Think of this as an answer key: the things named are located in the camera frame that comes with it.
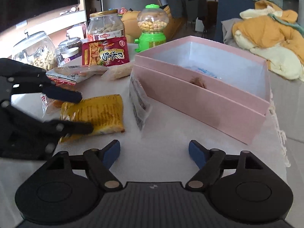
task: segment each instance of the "pink box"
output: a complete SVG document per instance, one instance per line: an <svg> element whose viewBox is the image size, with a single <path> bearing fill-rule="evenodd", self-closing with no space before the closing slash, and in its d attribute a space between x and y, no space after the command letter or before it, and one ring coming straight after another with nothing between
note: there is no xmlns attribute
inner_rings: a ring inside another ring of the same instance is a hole
<svg viewBox="0 0 304 228"><path fill-rule="evenodd" d="M199 67L218 78L185 67ZM259 132L270 101L265 59L193 36L135 56L147 95L246 144ZM199 78L205 88L191 84Z"/></svg>

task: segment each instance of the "red snack package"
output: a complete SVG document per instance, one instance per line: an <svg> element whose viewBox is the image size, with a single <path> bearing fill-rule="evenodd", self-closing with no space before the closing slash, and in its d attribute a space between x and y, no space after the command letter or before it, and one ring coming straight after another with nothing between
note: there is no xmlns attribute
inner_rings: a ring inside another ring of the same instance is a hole
<svg viewBox="0 0 304 228"><path fill-rule="evenodd" d="M121 65L129 62L126 37L87 42L82 45L82 65Z"/></svg>

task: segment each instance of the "yellow snack package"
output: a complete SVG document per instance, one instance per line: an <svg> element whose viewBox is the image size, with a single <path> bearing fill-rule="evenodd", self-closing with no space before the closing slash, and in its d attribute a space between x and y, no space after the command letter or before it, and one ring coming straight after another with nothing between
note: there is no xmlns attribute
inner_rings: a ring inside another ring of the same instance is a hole
<svg viewBox="0 0 304 228"><path fill-rule="evenodd" d="M78 104L65 102L61 106L60 120L90 122L94 130L89 135L110 134L125 131L123 126L123 99L120 95L108 95L84 99ZM82 137L62 137L61 142Z"/></svg>

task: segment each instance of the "table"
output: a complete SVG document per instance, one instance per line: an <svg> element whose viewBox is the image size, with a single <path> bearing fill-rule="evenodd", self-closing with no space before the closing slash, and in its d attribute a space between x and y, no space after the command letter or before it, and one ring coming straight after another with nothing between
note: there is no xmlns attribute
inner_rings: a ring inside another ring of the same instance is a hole
<svg viewBox="0 0 304 228"><path fill-rule="evenodd" d="M133 60L136 45L128 47L130 58ZM80 59L75 59L69 64L79 63ZM126 132L83 137L58 145L55 152L65 150L70 155L82 154L90 148L101 149L113 139L118 139L121 143L121 154L110 171L123 185L127 181L181 181L185 184L198 171L188 154L188 144L190 140L195 139L208 149L219 148L227 154L250 150L286 181L285 158L275 129L275 121L269 112L260 134L255 137L252 145L245 145L186 114L150 99L152 112L143 131L140 131L133 116L128 87L129 77L107 82L96 75L84 81L79 86L84 99L109 94L122 96ZM20 96L15 99L14 105L41 120L59 117L59 112L43 117L39 93ZM1 228L11 228L22 220L14 203L15 192L42 164L43 162L0 160ZM233 170L225 170L224 175L232 172ZM85 176L80 170L75 173Z"/></svg>

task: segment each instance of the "gold jar lid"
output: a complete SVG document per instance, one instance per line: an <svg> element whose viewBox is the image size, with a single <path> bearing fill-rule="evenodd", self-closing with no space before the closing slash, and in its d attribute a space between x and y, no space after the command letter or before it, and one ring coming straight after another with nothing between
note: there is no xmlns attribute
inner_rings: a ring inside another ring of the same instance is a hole
<svg viewBox="0 0 304 228"><path fill-rule="evenodd" d="M106 10L106 11L101 11L101 12L97 12L97 13L92 13L92 14L90 14L90 18L109 15L109 14L115 14L115 13L118 13L117 9Z"/></svg>

